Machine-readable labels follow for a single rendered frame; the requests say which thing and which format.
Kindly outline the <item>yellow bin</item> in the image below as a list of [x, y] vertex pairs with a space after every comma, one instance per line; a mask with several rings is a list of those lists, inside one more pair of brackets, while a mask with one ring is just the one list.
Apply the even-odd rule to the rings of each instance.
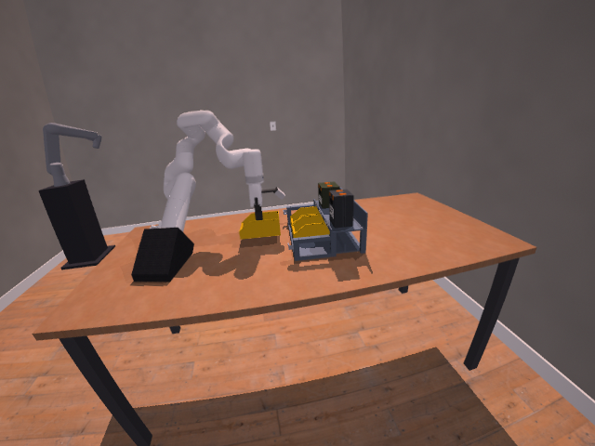
[[279, 211], [262, 212], [263, 220], [257, 220], [255, 213], [250, 214], [239, 230], [240, 240], [281, 235]]
[[330, 234], [321, 215], [302, 216], [292, 225], [293, 238]]
[[313, 215], [320, 215], [320, 212], [318, 211], [317, 207], [304, 207], [304, 208], [299, 208], [291, 217], [290, 217], [290, 222], [291, 222], [291, 228], [292, 225], [299, 220], [302, 216], [313, 216]]

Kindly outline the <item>dark olive case with orange latches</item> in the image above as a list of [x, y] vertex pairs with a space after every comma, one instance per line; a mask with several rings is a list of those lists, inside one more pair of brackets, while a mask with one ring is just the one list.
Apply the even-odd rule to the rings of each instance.
[[329, 182], [318, 183], [319, 204], [322, 208], [329, 208], [329, 191], [340, 190], [340, 187], [336, 182], [330, 183], [331, 184], [329, 184]]

